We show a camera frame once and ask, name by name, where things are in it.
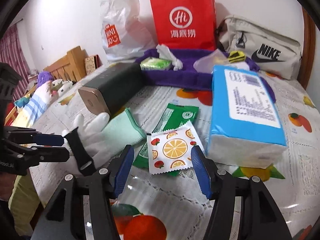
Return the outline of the wooden door frame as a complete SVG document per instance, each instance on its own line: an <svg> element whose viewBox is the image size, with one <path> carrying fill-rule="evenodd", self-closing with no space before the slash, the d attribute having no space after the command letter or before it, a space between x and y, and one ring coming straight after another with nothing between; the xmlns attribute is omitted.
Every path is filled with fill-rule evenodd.
<svg viewBox="0 0 320 240"><path fill-rule="evenodd" d="M304 20L304 41L301 65L298 73L297 80L304 89L307 88L316 49L316 25L308 12L302 8L303 20Z"/></svg>

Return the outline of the green gold tea tin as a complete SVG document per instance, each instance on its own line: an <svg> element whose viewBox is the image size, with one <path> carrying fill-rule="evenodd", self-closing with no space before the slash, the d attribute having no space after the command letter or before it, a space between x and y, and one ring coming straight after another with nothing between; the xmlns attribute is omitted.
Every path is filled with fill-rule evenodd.
<svg viewBox="0 0 320 240"><path fill-rule="evenodd" d="M78 89L94 115L113 116L144 87L144 76L137 63L117 63Z"/></svg>

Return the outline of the red striped curtain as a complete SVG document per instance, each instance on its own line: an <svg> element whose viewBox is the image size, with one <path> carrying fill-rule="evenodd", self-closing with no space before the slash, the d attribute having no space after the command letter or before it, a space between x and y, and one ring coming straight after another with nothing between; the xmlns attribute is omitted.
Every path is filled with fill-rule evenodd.
<svg viewBox="0 0 320 240"><path fill-rule="evenodd" d="M17 25L7 29L1 38L1 62L9 64L22 78L13 93L13 100L16 101L24 96L27 90L30 72L21 48Z"/></svg>

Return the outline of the green wet wipes pack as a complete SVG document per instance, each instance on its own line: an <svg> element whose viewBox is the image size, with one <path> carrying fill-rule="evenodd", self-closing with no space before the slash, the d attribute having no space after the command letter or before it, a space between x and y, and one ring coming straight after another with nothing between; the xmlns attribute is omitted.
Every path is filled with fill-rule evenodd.
<svg viewBox="0 0 320 240"><path fill-rule="evenodd" d="M170 60L148 57L140 63L142 70L168 70L172 64Z"/></svg>

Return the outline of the green sachet packet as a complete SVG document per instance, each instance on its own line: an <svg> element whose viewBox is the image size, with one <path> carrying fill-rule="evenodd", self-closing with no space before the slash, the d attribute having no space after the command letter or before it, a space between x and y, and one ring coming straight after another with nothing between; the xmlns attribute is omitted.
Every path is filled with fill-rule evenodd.
<svg viewBox="0 0 320 240"><path fill-rule="evenodd" d="M169 103L161 115L156 127L153 132L161 132L169 129L175 129L185 124L187 121L194 122L197 114L199 112L199 107L197 106L181 106ZM137 157L133 162L133 166L137 168L149 168L149 158L148 158L148 145L147 142L142 146L138 152Z"/></svg>

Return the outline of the orange print wipe sachet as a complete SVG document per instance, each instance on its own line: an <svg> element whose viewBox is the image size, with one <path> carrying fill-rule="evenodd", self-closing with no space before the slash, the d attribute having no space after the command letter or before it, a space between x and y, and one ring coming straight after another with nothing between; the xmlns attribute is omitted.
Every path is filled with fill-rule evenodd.
<svg viewBox="0 0 320 240"><path fill-rule="evenodd" d="M149 172L161 174L191 168L193 146L204 149L191 121L175 129L148 135Z"/></svg>

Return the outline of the purple towel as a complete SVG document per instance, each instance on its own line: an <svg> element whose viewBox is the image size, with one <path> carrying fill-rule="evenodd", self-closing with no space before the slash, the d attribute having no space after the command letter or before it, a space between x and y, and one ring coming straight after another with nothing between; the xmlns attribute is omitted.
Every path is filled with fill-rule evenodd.
<svg viewBox="0 0 320 240"><path fill-rule="evenodd" d="M178 71L174 70L143 70L146 79L146 84L149 86L169 86L191 90L212 91L212 74L198 73L193 64L202 57L208 56L213 51L205 49L173 49L172 53L182 61L183 68ZM142 57L135 60L135 63L140 64L148 57L159 58L159 53L156 49L149 49L144 52ZM249 69L254 72L259 72L260 67L249 57L246 57L245 62L249 65ZM273 103L276 102L275 94L267 81L260 78L268 91Z"/></svg>

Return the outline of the white glove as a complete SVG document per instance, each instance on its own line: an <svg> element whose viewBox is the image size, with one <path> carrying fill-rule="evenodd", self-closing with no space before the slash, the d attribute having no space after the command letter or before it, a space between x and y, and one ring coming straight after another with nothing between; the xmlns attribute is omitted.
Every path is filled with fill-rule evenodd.
<svg viewBox="0 0 320 240"><path fill-rule="evenodd" d="M78 114L73 121L73 128L78 129L80 141L88 155L92 157L95 168L102 167L121 151L121 148L116 145L116 140L106 135L109 119L109 114L103 112L87 125L84 124L82 114Z"/></svg>

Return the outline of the white tissue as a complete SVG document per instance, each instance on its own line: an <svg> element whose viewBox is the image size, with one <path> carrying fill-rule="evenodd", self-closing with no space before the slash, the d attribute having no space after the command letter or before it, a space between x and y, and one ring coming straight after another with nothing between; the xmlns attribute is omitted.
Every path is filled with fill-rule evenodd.
<svg viewBox="0 0 320 240"><path fill-rule="evenodd" d="M164 59L164 60L170 60L174 71L178 71L178 70L182 70L183 68L183 63L180 59L178 59L169 49L169 47L167 47L164 44L158 44L156 46L157 49L157 53L159 54L159 58L160 59Z"/></svg>

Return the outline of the clear plastic bag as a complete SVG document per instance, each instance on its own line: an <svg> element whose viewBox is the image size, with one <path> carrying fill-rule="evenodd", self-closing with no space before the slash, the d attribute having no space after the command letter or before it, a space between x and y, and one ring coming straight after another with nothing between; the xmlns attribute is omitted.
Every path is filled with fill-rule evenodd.
<svg viewBox="0 0 320 240"><path fill-rule="evenodd" d="M193 64L193 68L198 73L207 73L212 74L213 67L215 65L228 65L229 61L227 57L223 54L223 52L219 49L216 49L211 54L200 58L199 60L195 61Z"/></svg>

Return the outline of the yellow black mesh pouch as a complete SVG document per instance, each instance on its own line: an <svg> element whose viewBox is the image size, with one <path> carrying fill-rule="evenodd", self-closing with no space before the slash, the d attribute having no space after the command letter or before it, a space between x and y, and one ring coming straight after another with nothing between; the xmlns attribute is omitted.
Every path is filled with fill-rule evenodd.
<svg viewBox="0 0 320 240"><path fill-rule="evenodd" d="M246 55L243 51L239 51L239 50L231 51L229 53L229 56L227 57L227 60L230 63L242 62L246 60Z"/></svg>

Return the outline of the fruit pattern tablecloth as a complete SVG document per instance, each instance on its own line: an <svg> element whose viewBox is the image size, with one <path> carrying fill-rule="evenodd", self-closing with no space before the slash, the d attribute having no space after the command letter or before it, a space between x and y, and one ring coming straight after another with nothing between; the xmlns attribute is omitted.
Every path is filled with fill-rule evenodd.
<svg viewBox="0 0 320 240"><path fill-rule="evenodd" d="M306 92L297 81L270 76L266 81L276 94L287 150L267 174L265 185L297 239L319 218L319 112L303 102ZM145 87L126 106L145 132L156 127L169 103L198 106L194 126L206 145L211 108L176 93L171 87ZM202 239L213 209L213 203L201 193L193 169L173 177L133 167L118 203L160 219L167 239Z"/></svg>

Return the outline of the red Haidilao paper bag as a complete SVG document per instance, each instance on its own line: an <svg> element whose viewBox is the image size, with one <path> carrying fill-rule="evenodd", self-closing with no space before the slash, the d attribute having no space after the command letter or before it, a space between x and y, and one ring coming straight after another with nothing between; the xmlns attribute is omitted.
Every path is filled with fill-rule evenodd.
<svg viewBox="0 0 320 240"><path fill-rule="evenodd" d="M215 0L150 0L158 44L216 49Z"/></svg>

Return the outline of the grey Nike waist bag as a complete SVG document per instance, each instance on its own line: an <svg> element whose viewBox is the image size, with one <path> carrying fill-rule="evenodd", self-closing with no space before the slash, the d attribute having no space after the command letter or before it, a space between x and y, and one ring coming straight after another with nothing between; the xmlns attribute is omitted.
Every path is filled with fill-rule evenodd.
<svg viewBox="0 0 320 240"><path fill-rule="evenodd" d="M261 70L284 79L298 77L302 50L297 40L236 15L220 23L217 35L226 52L242 51Z"/></svg>

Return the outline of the mint green cloth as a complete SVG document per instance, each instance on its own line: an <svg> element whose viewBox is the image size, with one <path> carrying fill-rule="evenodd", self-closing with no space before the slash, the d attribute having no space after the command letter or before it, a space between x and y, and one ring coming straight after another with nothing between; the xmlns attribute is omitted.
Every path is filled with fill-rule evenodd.
<svg viewBox="0 0 320 240"><path fill-rule="evenodd" d="M144 131L135 121L129 108L125 108L109 121L102 134L106 145L115 152L120 152L126 145L134 146L146 139Z"/></svg>

